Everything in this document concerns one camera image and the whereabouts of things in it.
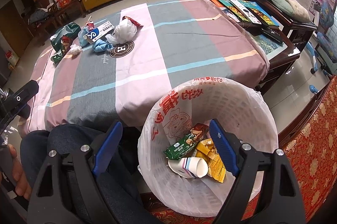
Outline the person's left hand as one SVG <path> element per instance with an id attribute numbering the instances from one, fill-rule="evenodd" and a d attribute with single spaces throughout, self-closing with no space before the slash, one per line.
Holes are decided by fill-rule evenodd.
<path id="1" fill-rule="evenodd" d="M 22 165 L 17 159 L 17 151 L 13 145 L 8 144 L 10 154 L 13 158 L 12 176 L 16 182 L 15 192 L 18 196 L 24 197 L 26 200 L 30 199 L 31 186 L 29 185 Z"/>

